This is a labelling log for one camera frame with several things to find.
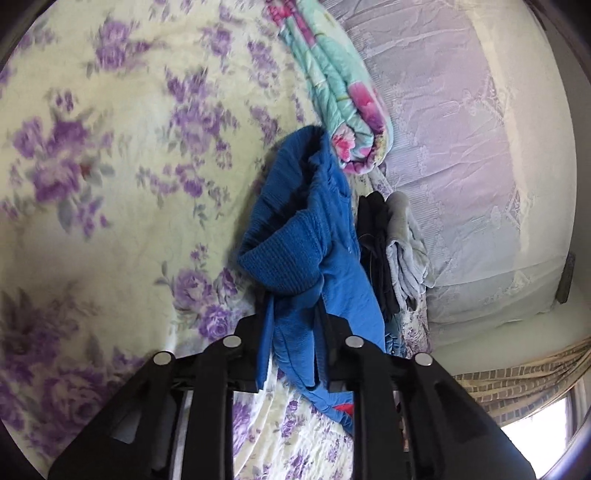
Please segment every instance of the gray towel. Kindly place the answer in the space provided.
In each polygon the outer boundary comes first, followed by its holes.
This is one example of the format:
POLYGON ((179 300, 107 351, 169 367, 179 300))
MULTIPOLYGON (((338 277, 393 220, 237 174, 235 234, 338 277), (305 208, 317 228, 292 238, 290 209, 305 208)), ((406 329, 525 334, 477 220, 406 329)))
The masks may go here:
POLYGON ((408 197, 393 192, 386 200, 390 210, 386 257, 390 265, 392 285, 401 310, 415 306, 426 287, 433 286, 433 273, 427 248, 408 197))

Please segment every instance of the floral blanket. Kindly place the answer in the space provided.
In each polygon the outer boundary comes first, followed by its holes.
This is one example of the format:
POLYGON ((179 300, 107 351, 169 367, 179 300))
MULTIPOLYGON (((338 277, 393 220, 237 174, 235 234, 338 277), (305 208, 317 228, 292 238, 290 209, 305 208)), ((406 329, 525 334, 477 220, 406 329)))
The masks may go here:
POLYGON ((347 173, 365 174, 392 148, 392 121, 365 63, 318 0, 267 0, 309 80, 309 90, 347 173))
MULTIPOLYGON (((59 0, 23 37, 0 74, 0 418, 42 474, 148 355, 252 313, 235 251, 277 142, 314 122, 262 0, 59 0)), ((350 440, 276 367, 234 432, 241 480, 349 477, 350 440)))

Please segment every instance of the curtain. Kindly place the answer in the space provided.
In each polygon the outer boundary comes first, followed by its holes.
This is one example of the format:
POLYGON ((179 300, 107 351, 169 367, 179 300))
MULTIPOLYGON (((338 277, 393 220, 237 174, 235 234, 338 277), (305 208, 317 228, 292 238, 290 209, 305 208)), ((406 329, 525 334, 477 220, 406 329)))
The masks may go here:
POLYGON ((502 427, 561 398, 589 367, 591 337, 524 365, 454 378, 502 427))

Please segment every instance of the blue sweater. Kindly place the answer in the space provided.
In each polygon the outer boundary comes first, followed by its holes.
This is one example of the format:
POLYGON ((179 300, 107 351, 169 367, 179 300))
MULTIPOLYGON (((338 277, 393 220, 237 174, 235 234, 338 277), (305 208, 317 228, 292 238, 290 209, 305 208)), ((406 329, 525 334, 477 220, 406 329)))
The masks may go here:
POLYGON ((238 263, 274 295, 277 365, 319 411, 349 432, 351 417, 334 407, 352 403, 353 395, 325 388, 324 343, 314 329, 314 306, 322 295, 328 313, 346 318, 355 335, 384 350, 384 321, 359 254, 349 185, 330 138, 319 127, 302 128, 277 154, 238 263), (322 384, 310 391, 314 353, 322 384))

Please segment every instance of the bedding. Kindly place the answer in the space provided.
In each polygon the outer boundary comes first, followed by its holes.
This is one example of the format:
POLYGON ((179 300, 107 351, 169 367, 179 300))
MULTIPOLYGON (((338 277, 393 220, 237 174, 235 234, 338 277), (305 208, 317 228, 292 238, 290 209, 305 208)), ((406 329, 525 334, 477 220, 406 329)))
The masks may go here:
POLYGON ((549 309, 574 219, 558 68, 522 0, 325 0, 394 122, 382 167, 434 268, 434 346, 549 309))
MULTIPOLYGON (((46 475, 148 355, 252 313, 249 213, 317 119, 260 0, 58 0, 0 79, 0 419, 46 475)), ((341 426, 269 368, 235 398, 237 478, 348 478, 341 426)))
POLYGON ((392 121, 349 37, 316 0, 268 3, 344 171, 371 171, 392 148, 392 121))

